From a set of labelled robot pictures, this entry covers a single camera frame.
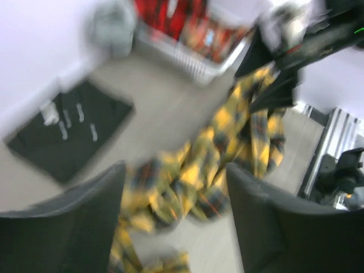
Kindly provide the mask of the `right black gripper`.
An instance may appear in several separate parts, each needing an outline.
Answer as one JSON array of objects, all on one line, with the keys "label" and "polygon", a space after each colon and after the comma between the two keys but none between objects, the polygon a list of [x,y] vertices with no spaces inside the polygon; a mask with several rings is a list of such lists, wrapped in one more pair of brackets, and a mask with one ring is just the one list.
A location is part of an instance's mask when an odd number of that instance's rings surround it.
[{"label": "right black gripper", "polygon": [[300,69],[363,42],[363,1],[267,1],[254,21],[242,77],[271,64],[278,72],[250,111],[293,107]]}]

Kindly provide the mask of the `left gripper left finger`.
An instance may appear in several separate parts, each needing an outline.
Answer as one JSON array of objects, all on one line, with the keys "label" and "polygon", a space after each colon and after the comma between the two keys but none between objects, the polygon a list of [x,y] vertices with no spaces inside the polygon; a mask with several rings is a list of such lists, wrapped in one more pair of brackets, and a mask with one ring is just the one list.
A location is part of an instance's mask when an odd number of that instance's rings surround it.
[{"label": "left gripper left finger", "polygon": [[1,272],[107,272],[126,165],[21,211],[1,213]]}]

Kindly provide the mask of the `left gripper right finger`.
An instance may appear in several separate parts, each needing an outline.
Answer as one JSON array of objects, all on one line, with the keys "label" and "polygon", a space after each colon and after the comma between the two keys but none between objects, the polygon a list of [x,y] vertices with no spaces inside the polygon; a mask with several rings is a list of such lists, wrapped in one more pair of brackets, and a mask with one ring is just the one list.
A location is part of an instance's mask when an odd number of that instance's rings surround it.
[{"label": "left gripper right finger", "polygon": [[245,272],[363,271],[363,210],[296,197],[234,163],[226,180]]}]

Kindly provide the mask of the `yellow plaid long sleeve shirt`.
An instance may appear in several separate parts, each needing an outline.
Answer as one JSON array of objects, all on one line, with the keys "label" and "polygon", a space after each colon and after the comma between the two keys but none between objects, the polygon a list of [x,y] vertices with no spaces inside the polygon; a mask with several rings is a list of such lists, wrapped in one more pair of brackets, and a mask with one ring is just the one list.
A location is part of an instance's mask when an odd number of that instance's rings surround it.
[{"label": "yellow plaid long sleeve shirt", "polygon": [[206,221],[230,208],[225,166],[236,162],[264,177],[284,156],[284,108],[250,113],[256,94],[274,81],[269,67],[241,77],[227,101],[195,140],[174,153],[163,153],[128,168],[118,226],[110,251],[109,272],[188,272],[180,253],[152,267],[141,264],[129,230],[156,233],[191,214]]}]

